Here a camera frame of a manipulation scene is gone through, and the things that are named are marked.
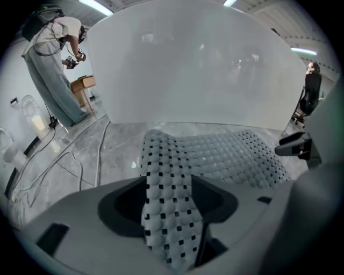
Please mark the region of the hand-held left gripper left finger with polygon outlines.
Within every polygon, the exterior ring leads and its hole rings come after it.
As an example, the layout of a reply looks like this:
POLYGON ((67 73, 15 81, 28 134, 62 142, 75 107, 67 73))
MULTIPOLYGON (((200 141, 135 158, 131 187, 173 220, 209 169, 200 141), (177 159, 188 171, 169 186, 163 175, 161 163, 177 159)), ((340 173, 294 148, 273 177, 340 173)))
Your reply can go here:
POLYGON ((145 244, 145 177, 72 193, 26 226, 35 259, 53 275, 162 275, 145 244))

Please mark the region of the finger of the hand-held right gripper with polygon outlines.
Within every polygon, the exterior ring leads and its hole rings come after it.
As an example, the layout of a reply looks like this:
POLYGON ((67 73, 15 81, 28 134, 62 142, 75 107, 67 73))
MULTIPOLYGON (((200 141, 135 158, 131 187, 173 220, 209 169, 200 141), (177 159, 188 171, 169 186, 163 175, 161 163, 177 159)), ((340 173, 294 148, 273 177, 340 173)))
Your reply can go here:
POLYGON ((279 140, 275 148, 278 156, 302 156, 310 153, 312 139, 308 132, 296 132, 279 140))

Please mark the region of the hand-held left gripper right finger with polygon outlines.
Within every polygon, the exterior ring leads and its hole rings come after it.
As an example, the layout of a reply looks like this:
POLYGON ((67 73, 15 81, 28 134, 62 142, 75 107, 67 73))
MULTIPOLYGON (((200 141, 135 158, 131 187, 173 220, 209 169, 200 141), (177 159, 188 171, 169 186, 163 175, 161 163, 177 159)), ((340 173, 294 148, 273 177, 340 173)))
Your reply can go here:
POLYGON ((192 198, 203 219, 195 275, 274 275, 290 264, 288 229, 293 182, 251 189, 192 177, 192 198))

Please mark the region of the grey perforated bubble mat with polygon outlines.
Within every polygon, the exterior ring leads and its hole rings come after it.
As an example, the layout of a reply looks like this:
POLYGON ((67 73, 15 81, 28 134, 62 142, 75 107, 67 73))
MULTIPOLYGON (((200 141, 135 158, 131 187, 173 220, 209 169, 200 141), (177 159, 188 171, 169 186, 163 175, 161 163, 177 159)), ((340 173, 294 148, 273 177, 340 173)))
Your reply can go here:
POLYGON ((219 202, 206 190, 196 206, 192 176, 258 189, 289 180, 277 156, 250 130, 174 137, 153 129, 144 136, 140 165, 147 179, 141 218, 146 243, 176 273, 195 266, 205 225, 202 210, 219 202))

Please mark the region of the white bathtub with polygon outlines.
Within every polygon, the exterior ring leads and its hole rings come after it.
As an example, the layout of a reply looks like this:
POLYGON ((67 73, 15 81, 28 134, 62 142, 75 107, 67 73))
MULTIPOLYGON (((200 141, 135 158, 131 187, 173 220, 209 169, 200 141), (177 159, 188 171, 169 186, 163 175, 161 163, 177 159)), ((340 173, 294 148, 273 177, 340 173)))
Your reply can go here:
POLYGON ((87 31, 96 88, 114 124, 199 122, 275 129, 306 68, 254 17, 210 0, 153 0, 87 31))

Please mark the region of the black platform edge strip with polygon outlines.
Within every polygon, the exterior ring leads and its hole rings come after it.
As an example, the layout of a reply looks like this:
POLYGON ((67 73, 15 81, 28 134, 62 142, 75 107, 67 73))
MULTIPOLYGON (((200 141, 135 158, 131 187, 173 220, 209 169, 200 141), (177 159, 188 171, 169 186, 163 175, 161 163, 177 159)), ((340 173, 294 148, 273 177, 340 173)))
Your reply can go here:
MULTIPOLYGON (((29 146, 24 150, 24 154, 27 156, 32 150, 33 148, 35 148, 35 145, 39 142, 39 138, 36 136, 33 141, 29 144, 29 146)), ((10 193, 13 190, 13 186, 14 186, 14 181, 17 177, 17 175, 19 174, 19 171, 14 168, 12 173, 10 174, 9 180, 7 182, 6 188, 5 188, 5 196, 7 199, 10 199, 10 193)))

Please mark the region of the wooden bench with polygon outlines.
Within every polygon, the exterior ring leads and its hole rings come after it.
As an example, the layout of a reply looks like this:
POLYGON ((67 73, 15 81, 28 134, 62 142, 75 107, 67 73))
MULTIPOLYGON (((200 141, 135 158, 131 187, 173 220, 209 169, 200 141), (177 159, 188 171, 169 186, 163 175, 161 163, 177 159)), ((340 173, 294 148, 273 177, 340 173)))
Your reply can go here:
POLYGON ((95 78, 93 75, 80 77, 70 83, 71 91, 77 98, 80 107, 86 108, 91 113, 94 112, 94 109, 87 94, 87 89, 93 86, 95 86, 95 78))

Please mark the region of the black backpack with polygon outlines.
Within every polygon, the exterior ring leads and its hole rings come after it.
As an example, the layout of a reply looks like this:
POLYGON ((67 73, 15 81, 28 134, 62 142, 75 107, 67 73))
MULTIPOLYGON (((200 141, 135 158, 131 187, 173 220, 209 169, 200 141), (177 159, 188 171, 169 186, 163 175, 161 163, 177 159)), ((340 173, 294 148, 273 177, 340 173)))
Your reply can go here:
POLYGON ((27 40, 31 39, 45 26, 52 23, 54 19, 63 17, 65 14, 56 4, 42 4, 31 13, 21 31, 21 35, 27 40))

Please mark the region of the ceiling tube lights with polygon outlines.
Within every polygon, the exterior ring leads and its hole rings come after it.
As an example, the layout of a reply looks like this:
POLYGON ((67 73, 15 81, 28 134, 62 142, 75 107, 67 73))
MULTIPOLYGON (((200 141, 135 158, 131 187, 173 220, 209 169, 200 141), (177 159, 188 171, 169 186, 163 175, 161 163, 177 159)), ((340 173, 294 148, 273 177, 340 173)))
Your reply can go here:
MULTIPOLYGON (((104 16, 151 0, 76 0, 104 16)), ((292 50, 299 54, 320 56, 320 47, 326 40, 314 20, 296 0, 211 0, 223 6, 242 11, 267 25, 292 50)))

